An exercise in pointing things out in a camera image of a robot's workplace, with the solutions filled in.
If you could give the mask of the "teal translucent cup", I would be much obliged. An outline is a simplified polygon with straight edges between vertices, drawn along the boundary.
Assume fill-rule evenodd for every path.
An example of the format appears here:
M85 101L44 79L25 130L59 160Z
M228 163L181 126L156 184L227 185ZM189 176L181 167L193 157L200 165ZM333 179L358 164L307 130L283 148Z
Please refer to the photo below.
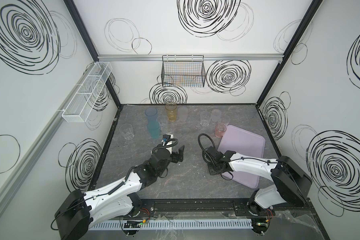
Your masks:
M147 129L151 138L158 139L160 138L161 129L160 124L157 121L149 121L147 124Z

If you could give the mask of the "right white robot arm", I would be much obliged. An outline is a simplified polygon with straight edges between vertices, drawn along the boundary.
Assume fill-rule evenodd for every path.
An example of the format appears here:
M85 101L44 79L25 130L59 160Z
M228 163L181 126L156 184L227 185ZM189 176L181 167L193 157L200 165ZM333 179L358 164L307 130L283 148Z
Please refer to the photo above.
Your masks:
M224 154L214 147L202 149L203 159L212 167L212 174L243 172L273 182L264 189L256 190L247 202L248 211L259 216L270 207L288 203L294 207L308 204L307 197L312 179L292 159L281 156L278 159L249 157L235 151Z

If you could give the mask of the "amber translucent cup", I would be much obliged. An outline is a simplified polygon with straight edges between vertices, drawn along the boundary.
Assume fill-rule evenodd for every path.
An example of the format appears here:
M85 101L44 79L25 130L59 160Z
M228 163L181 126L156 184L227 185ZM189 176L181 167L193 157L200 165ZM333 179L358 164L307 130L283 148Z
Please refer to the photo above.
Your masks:
M177 110L178 106L174 102L167 103L165 105L167 117L170 122L175 122L177 120Z

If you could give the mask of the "blue translucent tall cup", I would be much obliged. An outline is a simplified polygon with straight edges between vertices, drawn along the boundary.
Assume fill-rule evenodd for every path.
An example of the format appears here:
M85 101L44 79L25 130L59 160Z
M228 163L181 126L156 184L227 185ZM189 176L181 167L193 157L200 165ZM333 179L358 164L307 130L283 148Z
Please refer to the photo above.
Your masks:
M145 115L148 123L156 122L158 118L158 110L156 108L149 107L145 110Z

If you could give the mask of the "clear faceted glass tumbler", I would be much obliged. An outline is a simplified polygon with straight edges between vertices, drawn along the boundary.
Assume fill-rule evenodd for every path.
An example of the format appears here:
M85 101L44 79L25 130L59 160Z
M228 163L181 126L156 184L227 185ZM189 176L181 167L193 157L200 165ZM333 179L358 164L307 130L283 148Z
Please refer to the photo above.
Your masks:
M200 113L200 124L203 127L207 127L211 122L211 113L207 111L203 111Z

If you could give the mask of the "lilac plastic tray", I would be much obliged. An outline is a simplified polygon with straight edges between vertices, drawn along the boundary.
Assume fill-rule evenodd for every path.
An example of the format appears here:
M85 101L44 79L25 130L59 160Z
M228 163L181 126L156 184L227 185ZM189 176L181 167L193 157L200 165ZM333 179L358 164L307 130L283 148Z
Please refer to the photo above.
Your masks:
M219 144L218 151L235 151L245 156L262 158L265 148L265 138L241 128L228 125L225 134ZM251 189L257 188L259 176L245 173L233 172L233 180Z

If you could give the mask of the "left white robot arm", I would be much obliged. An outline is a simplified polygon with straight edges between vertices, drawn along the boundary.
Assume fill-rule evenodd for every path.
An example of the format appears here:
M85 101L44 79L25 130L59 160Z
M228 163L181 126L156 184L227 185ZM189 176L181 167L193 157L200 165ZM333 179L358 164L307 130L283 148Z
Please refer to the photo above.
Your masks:
M184 146L177 152L168 146L154 148L149 160L131 167L123 179L96 190L71 192L55 213L62 240L78 240L89 228L119 216L134 217L142 208L138 191L155 183L170 163L184 160Z

